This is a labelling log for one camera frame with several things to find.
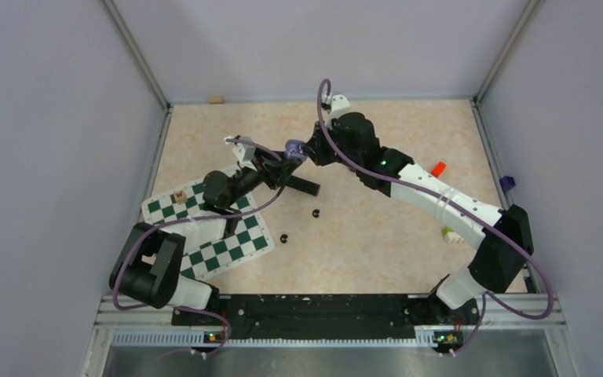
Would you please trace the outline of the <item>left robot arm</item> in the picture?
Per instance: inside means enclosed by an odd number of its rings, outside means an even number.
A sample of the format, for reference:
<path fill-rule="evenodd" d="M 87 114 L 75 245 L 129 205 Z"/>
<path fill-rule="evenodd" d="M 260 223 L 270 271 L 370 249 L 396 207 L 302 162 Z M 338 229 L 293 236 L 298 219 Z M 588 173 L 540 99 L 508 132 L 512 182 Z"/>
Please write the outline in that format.
<path fill-rule="evenodd" d="M 280 190 L 293 181 L 301 158 L 257 150 L 239 164 L 210 172 L 176 192 L 142 204 L 144 221 L 131 230 L 109 277 L 113 302 L 134 307 L 190 308 L 201 324 L 220 315 L 218 289 L 205 282 L 274 248 L 251 192 Z"/>

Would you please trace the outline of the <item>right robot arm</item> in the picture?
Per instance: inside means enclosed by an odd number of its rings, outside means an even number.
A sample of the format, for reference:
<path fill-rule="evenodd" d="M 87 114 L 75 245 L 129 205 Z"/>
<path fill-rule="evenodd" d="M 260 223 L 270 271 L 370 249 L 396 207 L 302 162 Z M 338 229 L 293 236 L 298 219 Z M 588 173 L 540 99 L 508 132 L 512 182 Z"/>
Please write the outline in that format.
<path fill-rule="evenodd" d="M 528 213 L 518 205 L 503 209 L 474 199 L 424 170 L 410 156 L 379 143 L 373 123 L 359 112 L 315 123 L 305 154 L 319 167 L 340 163 L 366 187 L 411 204 L 462 237 L 476 254 L 440 282 L 429 302 L 430 316 L 451 323 L 461 306 L 486 291 L 504 293 L 532 254 Z"/>

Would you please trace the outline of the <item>lavender earbud charging case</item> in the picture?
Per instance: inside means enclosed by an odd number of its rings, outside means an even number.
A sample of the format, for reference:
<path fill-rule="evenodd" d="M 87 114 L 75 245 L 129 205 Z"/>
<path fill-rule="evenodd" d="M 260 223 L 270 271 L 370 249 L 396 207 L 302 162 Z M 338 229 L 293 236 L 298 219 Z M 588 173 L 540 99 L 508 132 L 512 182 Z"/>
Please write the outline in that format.
<path fill-rule="evenodd" d="M 290 139 L 286 141 L 284 149 L 285 158 L 305 161 L 307 159 L 307 155 L 304 150 L 305 145 L 306 143 L 300 140 Z"/>

